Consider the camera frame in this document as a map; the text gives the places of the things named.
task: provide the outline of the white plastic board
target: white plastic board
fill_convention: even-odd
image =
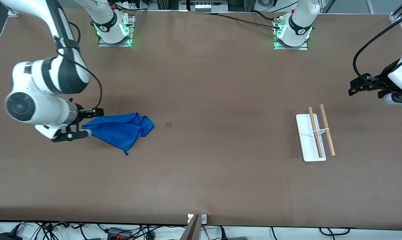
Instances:
[[[317,114],[314,114],[315,125],[317,126],[317,130],[320,129],[320,125],[318,124]],[[298,114],[296,115],[297,129],[299,130],[299,138],[300,144],[302,146],[302,154],[303,160],[305,162],[314,162],[314,161],[325,161],[326,153],[324,151],[324,144],[321,135],[320,146],[321,151],[323,152],[323,157],[320,158],[318,156],[317,144],[315,143],[314,132],[312,130],[311,117],[309,114]]]

